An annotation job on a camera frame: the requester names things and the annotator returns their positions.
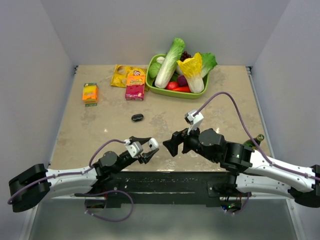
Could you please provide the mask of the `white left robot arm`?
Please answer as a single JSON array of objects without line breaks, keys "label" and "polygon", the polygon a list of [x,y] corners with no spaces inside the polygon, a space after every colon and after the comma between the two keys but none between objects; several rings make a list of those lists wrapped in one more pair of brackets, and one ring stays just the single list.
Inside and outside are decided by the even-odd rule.
[{"label": "white left robot arm", "polygon": [[121,154],[107,151],[89,165],[69,170],[46,168],[43,163],[35,164],[9,182],[8,205],[15,213],[24,212],[37,206],[42,200],[66,195],[99,196],[104,184],[113,174],[121,172],[134,162],[147,164],[159,150],[155,138],[131,136],[121,141],[126,150]]}]

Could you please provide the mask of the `black earbud charging case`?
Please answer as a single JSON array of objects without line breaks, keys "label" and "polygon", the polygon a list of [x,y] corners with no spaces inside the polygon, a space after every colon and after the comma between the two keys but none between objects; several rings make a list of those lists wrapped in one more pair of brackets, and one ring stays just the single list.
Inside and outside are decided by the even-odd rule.
[{"label": "black earbud charging case", "polygon": [[141,114],[141,113],[138,113],[138,114],[134,114],[132,117],[131,117],[131,120],[133,122],[140,122],[144,119],[144,115]]}]

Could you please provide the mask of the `white earbud charging case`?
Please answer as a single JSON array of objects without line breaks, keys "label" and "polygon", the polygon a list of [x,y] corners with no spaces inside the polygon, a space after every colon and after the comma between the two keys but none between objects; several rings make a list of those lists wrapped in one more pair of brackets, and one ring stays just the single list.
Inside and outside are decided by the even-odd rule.
[{"label": "white earbud charging case", "polygon": [[147,142],[147,145],[151,150],[156,150],[159,148],[159,143],[155,138],[150,138],[149,141]]}]

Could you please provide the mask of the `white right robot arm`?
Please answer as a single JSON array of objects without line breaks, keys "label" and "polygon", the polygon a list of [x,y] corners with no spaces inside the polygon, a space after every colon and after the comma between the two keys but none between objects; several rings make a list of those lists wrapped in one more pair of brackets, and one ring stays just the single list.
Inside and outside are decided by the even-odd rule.
[{"label": "white right robot arm", "polygon": [[284,196],[309,208],[320,206],[319,165],[303,167],[264,157],[251,147],[226,141],[212,128],[176,131],[162,144],[173,157],[178,154],[179,145],[183,145],[183,154],[193,151],[227,170],[229,180],[215,186],[226,196],[260,192]]}]

